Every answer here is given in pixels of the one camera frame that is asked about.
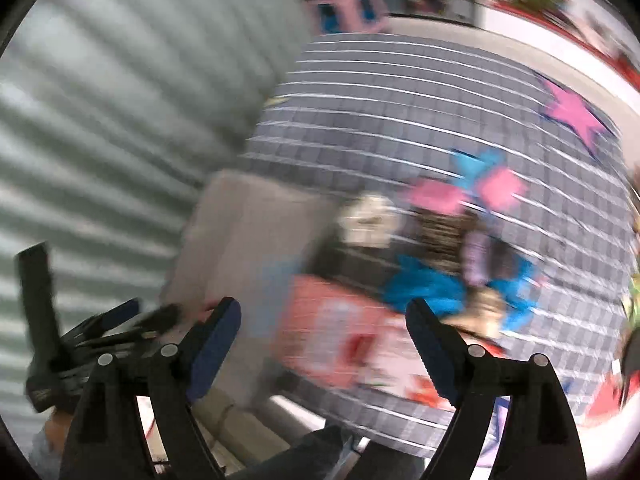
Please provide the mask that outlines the pink foam sponge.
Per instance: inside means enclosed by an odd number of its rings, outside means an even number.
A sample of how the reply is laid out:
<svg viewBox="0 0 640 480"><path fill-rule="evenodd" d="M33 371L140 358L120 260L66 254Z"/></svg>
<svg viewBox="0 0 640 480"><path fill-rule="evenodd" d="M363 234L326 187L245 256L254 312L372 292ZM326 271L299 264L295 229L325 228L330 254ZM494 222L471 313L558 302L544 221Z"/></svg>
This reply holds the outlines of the pink foam sponge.
<svg viewBox="0 0 640 480"><path fill-rule="evenodd" d="M411 206L443 216L460 216L464 201L463 188L435 179L417 180L407 192L407 202Z"/></svg>

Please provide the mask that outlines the clutter pile of toys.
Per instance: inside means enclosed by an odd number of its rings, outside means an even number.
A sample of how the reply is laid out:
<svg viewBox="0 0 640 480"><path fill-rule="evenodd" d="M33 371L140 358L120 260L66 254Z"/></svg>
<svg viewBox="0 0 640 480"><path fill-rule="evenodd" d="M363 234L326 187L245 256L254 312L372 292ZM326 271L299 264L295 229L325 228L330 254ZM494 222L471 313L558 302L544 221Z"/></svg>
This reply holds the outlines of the clutter pile of toys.
<svg viewBox="0 0 640 480"><path fill-rule="evenodd" d="M614 353L611 370L586 415L588 426L597 426L620 414L630 398L639 392L639 167L630 180L632 229L634 230L634 273L623 293L622 306L626 315L620 344Z"/></svg>

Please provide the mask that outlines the blue cloth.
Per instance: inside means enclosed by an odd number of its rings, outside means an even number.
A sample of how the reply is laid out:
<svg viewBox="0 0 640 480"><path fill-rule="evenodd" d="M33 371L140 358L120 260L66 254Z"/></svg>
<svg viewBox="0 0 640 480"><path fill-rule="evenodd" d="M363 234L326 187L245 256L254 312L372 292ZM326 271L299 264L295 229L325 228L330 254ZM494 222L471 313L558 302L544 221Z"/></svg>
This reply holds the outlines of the blue cloth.
<svg viewBox="0 0 640 480"><path fill-rule="evenodd" d="M439 317L464 310L466 289L460 278L442 273L417 258L400 256L399 270L382 288L384 304L405 313L413 299L423 299Z"/></svg>
<svg viewBox="0 0 640 480"><path fill-rule="evenodd" d="M537 268L528 259L516 257L515 275L513 278L495 278L488 286L495 289L506 303L506 316L501 322L501 329L516 332L525 326L533 315L537 303L529 298L536 282Z"/></svg>

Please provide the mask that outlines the leopard print cloth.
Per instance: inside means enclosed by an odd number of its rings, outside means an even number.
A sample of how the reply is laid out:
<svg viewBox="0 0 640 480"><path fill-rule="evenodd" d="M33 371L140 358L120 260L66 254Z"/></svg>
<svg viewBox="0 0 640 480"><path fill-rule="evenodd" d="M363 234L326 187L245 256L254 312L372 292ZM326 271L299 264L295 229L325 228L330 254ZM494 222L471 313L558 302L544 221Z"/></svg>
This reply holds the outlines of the leopard print cloth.
<svg viewBox="0 0 640 480"><path fill-rule="evenodd" d="M459 276L464 238L478 226L477 214L465 210L457 216L448 216L422 210L418 222L422 244L418 259L443 274Z"/></svg>

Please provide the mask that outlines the grey storage box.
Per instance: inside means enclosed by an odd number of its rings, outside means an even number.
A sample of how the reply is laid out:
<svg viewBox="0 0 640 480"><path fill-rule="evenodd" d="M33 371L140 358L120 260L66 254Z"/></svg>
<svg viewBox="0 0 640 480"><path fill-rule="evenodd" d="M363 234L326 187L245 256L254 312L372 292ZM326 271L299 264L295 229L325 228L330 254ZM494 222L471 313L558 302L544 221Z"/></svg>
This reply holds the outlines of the grey storage box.
<svg viewBox="0 0 640 480"><path fill-rule="evenodd" d="M206 185L162 300L189 314L224 297L240 304L241 327L214 382L236 404L254 400L293 278L330 235L339 210L330 196L238 170L218 171Z"/></svg>

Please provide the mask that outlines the beige knit sock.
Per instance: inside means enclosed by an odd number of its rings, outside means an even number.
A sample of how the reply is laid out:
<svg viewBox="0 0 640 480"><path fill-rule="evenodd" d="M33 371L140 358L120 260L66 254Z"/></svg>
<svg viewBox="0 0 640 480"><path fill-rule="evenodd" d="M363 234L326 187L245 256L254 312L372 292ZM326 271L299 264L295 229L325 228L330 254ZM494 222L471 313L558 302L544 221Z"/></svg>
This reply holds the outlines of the beige knit sock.
<svg viewBox="0 0 640 480"><path fill-rule="evenodd" d="M505 317L506 304L500 292L482 287L470 291L462 312L448 315L442 322L478 338L497 339Z"/></svg>

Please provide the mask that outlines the white red low shelf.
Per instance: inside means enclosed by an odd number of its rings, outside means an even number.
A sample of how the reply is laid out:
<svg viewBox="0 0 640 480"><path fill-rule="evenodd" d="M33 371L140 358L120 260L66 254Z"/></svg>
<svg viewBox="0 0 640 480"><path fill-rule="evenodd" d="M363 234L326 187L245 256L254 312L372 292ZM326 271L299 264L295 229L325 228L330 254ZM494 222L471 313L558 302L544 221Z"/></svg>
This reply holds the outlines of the white red low shelf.
<svg viewBox="0 0 640 480"><path fill-rule="evenodd" d="M535 15L497 0L477 0L480 27L541 50L639 109L639 39L610 0L567 0Z"/></svg>

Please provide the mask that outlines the white polka dot scrunchie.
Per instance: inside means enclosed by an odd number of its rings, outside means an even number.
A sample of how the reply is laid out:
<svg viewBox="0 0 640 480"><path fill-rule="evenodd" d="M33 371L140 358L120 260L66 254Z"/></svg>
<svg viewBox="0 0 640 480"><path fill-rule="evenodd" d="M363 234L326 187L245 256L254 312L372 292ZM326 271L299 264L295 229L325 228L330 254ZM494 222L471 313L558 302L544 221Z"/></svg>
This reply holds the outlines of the white polka dot scrunchie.
<svg viewBox="0 0 640 480"><path fill-rule="evenodd" d="M386 196L366 193L349 203L337 219L344 244L363 248L385 248L400 228L401 218Z"/></svg>

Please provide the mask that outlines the white floral tissue pack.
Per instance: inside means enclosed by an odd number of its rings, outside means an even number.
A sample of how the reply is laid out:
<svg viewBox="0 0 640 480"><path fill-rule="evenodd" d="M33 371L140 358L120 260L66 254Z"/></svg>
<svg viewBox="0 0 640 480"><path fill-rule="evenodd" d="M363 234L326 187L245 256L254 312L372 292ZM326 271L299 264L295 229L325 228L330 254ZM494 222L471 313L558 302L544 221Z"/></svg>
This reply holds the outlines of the white floral tissue pack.
<svg viewBox="0 0 640 480"><path fill-rule="evenodd" d="M430 408L454 409L437 393L401 314L392 313L384 318L360 368L357 382L363 387Z"/></svg>

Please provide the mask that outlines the grey grid star rug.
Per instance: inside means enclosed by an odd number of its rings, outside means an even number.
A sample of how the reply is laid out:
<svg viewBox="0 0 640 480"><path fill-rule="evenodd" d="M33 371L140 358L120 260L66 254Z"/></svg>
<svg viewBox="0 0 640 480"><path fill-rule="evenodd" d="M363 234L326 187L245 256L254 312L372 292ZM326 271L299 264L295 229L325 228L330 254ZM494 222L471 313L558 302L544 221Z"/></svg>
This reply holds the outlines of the grey grid star rug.
<svg viewBox="0 0 640 480"><path fill-rule="evenodd" d="M243 162L341 204L293 283L281 396L432 456L452 408L405 328L421 298L470 344L548 356L589 424L626 322L634 232L620 132L558 75L437 39L321 36Z"/></svg>

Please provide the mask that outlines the grey-green curtain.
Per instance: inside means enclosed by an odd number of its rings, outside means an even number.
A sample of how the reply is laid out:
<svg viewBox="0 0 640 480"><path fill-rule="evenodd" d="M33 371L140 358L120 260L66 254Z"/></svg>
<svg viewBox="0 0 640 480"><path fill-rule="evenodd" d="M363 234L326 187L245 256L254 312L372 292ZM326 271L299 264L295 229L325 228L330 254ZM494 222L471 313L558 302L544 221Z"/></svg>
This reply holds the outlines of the grey-green curtain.
<svg viewBox="0 0 640 480"><path fill-rule="evenodd" d="M14 258L50 250L64 327L154 307L209 175L308 40L302 0L37 0L1 58L1 415L40 430Z"/></svg>

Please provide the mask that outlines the pink plastic stool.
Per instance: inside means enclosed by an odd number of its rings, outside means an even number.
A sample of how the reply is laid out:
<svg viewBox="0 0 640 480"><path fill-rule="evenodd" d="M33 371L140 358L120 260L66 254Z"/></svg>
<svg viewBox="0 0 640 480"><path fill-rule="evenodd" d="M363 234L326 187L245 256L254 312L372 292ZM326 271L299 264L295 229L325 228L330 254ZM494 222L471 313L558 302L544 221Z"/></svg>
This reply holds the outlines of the pink plastic stool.
<svg viewBox="0 0 640 480"><path fill-rule="evenodd" d="M390 14L384 0L306 0L305 6L320 35L390 30Z"/></svg>

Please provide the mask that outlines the red pink cardboard box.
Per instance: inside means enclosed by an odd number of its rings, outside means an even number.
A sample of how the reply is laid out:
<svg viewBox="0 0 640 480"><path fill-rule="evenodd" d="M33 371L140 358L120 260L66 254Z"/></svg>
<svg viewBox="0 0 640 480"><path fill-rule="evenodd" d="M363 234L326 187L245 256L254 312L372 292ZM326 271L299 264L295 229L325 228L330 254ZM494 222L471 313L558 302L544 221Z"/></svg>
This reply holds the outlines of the red pink cardboard box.
<svg viewBox="0 0 640 480"><path fill-rule="evenodd" d="M388 307L359 292L297 275L274 337L274 357L322 386L346 389L356 382L389 315Z"/></svg>

